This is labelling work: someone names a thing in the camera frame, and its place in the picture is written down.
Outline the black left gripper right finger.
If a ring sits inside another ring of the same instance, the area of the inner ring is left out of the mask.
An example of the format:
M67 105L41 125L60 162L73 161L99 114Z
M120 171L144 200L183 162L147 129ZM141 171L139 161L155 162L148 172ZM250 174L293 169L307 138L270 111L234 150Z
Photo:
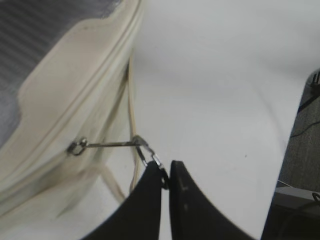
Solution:
M202 193L185 164L170 165L169 213L173 240L250 240Z

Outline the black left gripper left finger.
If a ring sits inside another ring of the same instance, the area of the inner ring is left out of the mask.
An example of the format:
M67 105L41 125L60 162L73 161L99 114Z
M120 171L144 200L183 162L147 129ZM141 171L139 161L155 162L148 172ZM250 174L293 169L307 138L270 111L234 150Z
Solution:
M157 240L162 206L162 171L149 162L121 206L85 240Z

